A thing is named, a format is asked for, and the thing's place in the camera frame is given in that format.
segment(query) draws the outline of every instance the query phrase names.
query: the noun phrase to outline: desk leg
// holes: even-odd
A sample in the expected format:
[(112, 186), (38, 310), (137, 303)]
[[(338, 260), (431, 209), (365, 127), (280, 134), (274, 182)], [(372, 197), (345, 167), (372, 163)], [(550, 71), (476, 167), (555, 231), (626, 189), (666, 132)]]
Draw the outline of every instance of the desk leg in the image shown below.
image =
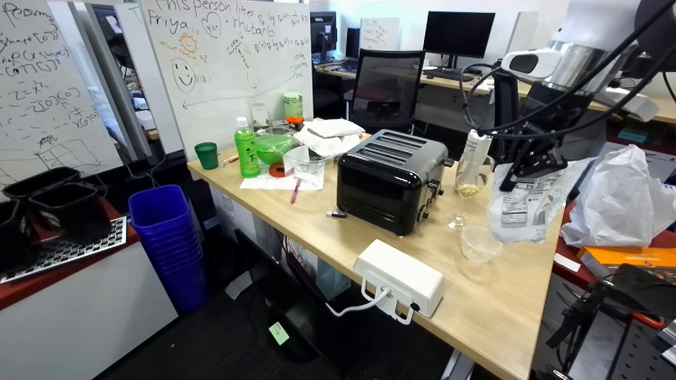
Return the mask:
[(472, 370), (472, 360), (467, 354), (452, 351), (448, 365), (442, 374), (442, 380), (467, 380), (471, 378), (471, 370)]

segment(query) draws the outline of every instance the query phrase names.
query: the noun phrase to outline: plastic bag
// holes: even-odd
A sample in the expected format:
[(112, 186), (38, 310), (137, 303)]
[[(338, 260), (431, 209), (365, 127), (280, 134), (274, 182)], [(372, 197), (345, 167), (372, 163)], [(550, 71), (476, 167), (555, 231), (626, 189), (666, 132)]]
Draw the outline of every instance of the plastic bag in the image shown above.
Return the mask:
[(561, 237), (575, 247), (647, 247), (674, 219), (676, 187), (651, 177), (644, 151), (626, 146), (591, 167)]

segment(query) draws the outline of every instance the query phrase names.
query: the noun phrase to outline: green cup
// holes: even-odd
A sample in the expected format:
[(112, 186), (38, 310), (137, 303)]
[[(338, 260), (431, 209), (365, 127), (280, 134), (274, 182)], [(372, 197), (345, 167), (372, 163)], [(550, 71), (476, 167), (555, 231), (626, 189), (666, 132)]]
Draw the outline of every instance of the green cup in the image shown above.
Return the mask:
[(202, 141), (194, 146), (194, 151), (199, 157), (199, 163), (205, 171), (217, 167), (217, 146), (213, 141)]

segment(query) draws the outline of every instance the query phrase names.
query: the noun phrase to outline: white cable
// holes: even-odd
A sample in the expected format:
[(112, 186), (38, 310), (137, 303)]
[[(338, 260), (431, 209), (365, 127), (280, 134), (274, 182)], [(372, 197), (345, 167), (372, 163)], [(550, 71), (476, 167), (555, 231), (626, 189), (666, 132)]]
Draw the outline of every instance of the white cable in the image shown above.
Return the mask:
[(381, 294), (378, 294), (376, 298), (372, 298), (370, 302), (365, 302), (365, 303), (346, 305), (346, 309), (341, 309), (339, 312), (335, 312), (327, 302), (325, 302), (325, 305), (330, 309), (332, 315), (341, 316), (341, 315), (346, 315), (346, 312), (368, 310), (368, 309), (376, 305), (376, 303), (378, 303), (383, 298), (386, 298), (386, 296), (389, 296), (389, 290), (383, 286)]

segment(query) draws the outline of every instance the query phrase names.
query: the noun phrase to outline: clear bottle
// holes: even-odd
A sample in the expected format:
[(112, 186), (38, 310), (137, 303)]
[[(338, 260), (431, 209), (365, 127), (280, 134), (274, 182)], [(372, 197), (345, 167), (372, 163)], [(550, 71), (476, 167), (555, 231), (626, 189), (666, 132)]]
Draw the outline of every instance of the clear bottle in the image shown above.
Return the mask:
[(256, 132), (250, 127), (245, 115), (237, 118), (235, 146), (237, 146), (237, 157), (238, 157), (238, 172), (242, 177), (260, 175), (260, 164), (257, 164), (257, 157), (256, 157)]

